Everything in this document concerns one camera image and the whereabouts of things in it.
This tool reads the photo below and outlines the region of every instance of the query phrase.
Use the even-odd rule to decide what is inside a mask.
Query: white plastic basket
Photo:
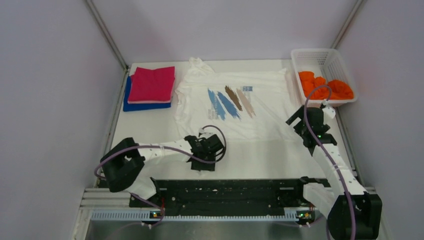
[[[328,103],[337,107],[345,103],[355,102],[358,99],[358,91],[355,81],[349,75],[342,56],[336,49],[328,48],[305,48],[294,49],[291,51],[291,62],[293,64],[293,72],[297,79],[297,88],[299,90],[300,100],[305,103],[305,96],[299,72],[309,71],[315,74],[315,77],[323,77],[327,81],[334,79],[345,82],[353,91],[353,99],[346,100],[329,100]],[[322,100],[309,100],[308,107],[320,106]]]

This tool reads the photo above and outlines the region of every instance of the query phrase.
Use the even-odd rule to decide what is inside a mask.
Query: blue paint stroke
[[[241,120],[239,112],[237,111],[234,104],[230,100],[228,100],[228,98],[226,98],[220,91],[218,92],[218,97],[219,97],[219,100],[221,100],[222,104],[224,104],[224,107],[227,110],[227,112],[233,118],[238,118]]]
[[[225,110],[223,108],[223,106],[221,105],[220,101],[218,101],[217,96],[215,95],[214,91],[209,90],[209,88],[207,89],[207,93],[209,94],[209,99],[210,102],[213,105],[213,108],[215,109],[216,114],[223,120],[225,121]]]

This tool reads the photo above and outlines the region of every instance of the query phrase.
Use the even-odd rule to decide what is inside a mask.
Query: pink folded cloth
[[[146,69],[137,67],[131,76],[129,104],[170,103],[175,82],[175,67]]]

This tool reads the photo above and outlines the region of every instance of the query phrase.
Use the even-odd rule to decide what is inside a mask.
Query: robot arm
[[[349,239],[352,232],[351,214],[345,189],[338,174],[339,170],[354,207],[356,239],[376,239],[379,234],[382,201],[377,194],[369,194],[357,181],[341,157],[336,140],[327,133],[330,127],[326,122],[335,117],[335,110],[324,104],[320,108],[308,107],[306,109],[312,131],[334,160],[334,164],[307,129],[304,108],[305,106],[300,107],[286,123],[291,125],[297,118],[300,118],[300,121],[294,126],[294,130],[302,137],[303,145],[309,149],[313,159],[323,170],[332,192],[327,191],[322,184],[308,182],[309,178],[305,177],[301,179],[303,182],[302,198],[316,206],[324,215],[328,221],[329,231],[335,240]]]
[[[119,151],[123,153],[109,159]],[[157,193],[151,177],[142,174],[146,167],[170,162],[191,162],[191,169],[214,171],[218,156],[223,156],[226,147],[218,136],[201,131],[199,137],[186,136],[183,139],[155,144],[135,143],[132,137],[125,138],[101,160],[105,180],[112,193],[127,191],[143,199]]]

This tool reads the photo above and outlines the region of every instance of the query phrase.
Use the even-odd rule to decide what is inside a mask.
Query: cable
[[[329,230],[329,222],[327,221],[327,223],[325,224],[325,234],[327,235],[327,240],[331,240],[330,237],[330,230]]]
[[[349,211],[350,211],[350,220],[352,222],[352,233],[350,235],[350,240],[355,240],[355,235],[357,233],[357,225],[356,225],[356,222],[355,222],[354,204],[352,203],[351,194],[349,193],[348,186],[346,185],[345,179],[343,178],[342,172],[340,171],[339,167],[337,166],[336,161],[334,161],[334,159],[331,157],[330,153],[327,151],[327,149],[324,147],[324,145],[318,139],[317,135],[315,135],[314,131],[312,131],[311,125],[309,124],[309,121],[308,121],[308,115],[307,115],[308,102],[311,99],[312,95],[315,93],[315,91],[318,90],[318,89],[321,89],[321,88],[328,88],[329,89],[327,101],[330,100],[330,97],[331,97],[331,94],[332,94],[331,88],[327,85],[317,86],[314,90],[312,90],[309,93],[309,95],[307,96],[306,101],[304,103],[304,108],[303,108],[304,120],[305,120],[305,124],[306,124],[307,129],[309,130],[312,137],[315,139],[316,143],[324,151],[325,155],[328,157],[331,164],[336,167],[337,174],[340,178],[341,185],[343,186],[344,194],[346,195],[347,204],[349,206]]]
[[[310,228],[313,225],[316,225],[317,223],[319,223],[321,220],[323,220],[325,217],[324,215],[321,215],[320,217],[318,217],[315,221],[309,223],[309,225],[305,224],[305,225],[300,225],[300,224],[289,224],[289,223],[284,223],[284,222],[274,222],[275,224],[281,225],[281,226],[286,226],[286,227],[291,227],[291,228]]]
[[[192,155],[192,154],[191,154],[191,153],[189,153],[189,152],[186,152],[186,151],[184,151],[184,150],[181,150],[181,149],[178,149],[178,148],[175,148],[175,147],[171,147],[171,146],[153,146],[153,145],[130,146],[130,147],[127,147],[127,148],[124,148],[124,149],[122,149],[122,150],[119,150],[119,151],[115,152],[114,154],[112,154],[112,155],[108,156],[105,160],[103,160],[103,161],[102,161],[99,165],[97,165],[97,166],[95,167],[95,169],[94,169],[94,175],[95,175],[96,177],[98,177],[99,179],[106,180],[106,177],[101,176],[100,174],[98,174],[99,169],[100,169],[101,167],[103,167],[103,165],[105,165],[106,163],[108,163],[110,160],[114,159],[116,156],[119,156],[119,155],[121,155],[121,154],[123,154],[123,153],[125,153],[125,152],[131,151],[131,150],[134,150],[134,149],[160,149],[160,148],[164,148],[164,149],[167,149],[167,150],[172,150],[172,151],[175,151],[175,152],[178,152],[178,153],[181,153],[181,154],[187,155],[187,156],[189,156],[190,158],[192,158],[192,159],[194,159],[194,160],[196,160],[196,161],[199,161],[199,162],[201,162],[201,163],[204,163],[204,164],[215,164],[215,163],[219,162],[219,161],[220,161],[220,160],[224,157],[225,152],[226,152],[225,150],[227,149],[227,140],[226,140],[226,138],[225,138],[225,136],[224,136],[224,133],[223,133],[223,132],[221,131],[221,129],[219,129],[217,126],[214,126],[214,125],[206,125],[206,126],[202,127],[202,129],[209,128],[209,127],[210,127],[210,128],[215,128],[215,129],[217,129],[217,130],[221,133],[221,135],[222,135],[222,137],[223,137],[223,140],[224,140],[224,148],[223,148],[223,150],[221,151],[222,156],[221,156],[221,158],[219,158],[219,159],[218,159],[218,160],[216,160],[216,161],[206,161],[206,160],[200,159],[200,158],[198,158],[198,157],[196,157],[196,156]]]
[[[218,157],[219,155],[221,155],[221,157],[218,158],[218,160],[215,161],[217,163],[217,162],[221,161],[221,159],[224,158],[225,153],[227,152],[227,140],[225,138],[225,135],[224,135],[223,131],[221,131],[221,129],[219,127],[217,127],[215,125],[206,125],[206,126],[202,127],[201,129],[206,129],[206,128],[214,128],[214,129],[218,130],[219,133],[222,136],[222,139],[224,140],[224,147],[223,147],[223,149],[219,153],[216,154],[216,157]]]
[[[160,219],[159,219],[159,221],[157,221],[157,222],[155,222],[153,225],[150,225],[149,226],[149,228],[153,228],[153,227],[155,227],[155,226],[157,226],[160,222],[162,222],[162,220],[164,219],[164,217],[165,217],[165,210],[162,208],[162,207],[160,207],[160,206],[158,206],[158,205],[156,205],[156,204],[154,204],[153,202],[151,202],[151,201],[149,201],[149,200],[146,200],[146,199],[144,199],[144,198],[141,198],[139,195],[137,195],[137,194],[134,194],[134,193],[131,193],[131,196],[133,196],[134,198],[136,198],[136,199],[138,199],[138,200],[140,200],[140,201],[142,201],[142,202],[144,202],[144,203],[146,203],[146,204],[148,204],[148,205],[150,205],[150,206],[152,206],[152,207],[154,207],[154,208],[157,208],[157,209],[159,209],[160,210]],[[123,226],[121,226],[120,228],[118,228],[118,229],[116,229],[115,231],[113,231],[109,236],[107,236],[104,240],[109,240],[109,239],[111,239],[111,237],[112,236],[114,236],[115,234],[117,234],[118,232],[120,232],[121,230],[123,230],[123,229],[125,229],[125,228],[128,228],[128,227],[130,227],[130,226],[132,226],[132,225],[144,225],[143,223],[139,223],[139,222],[131,222],[131,223],[128,223],[128,224],[126,224],[126,225],[123,225]]]

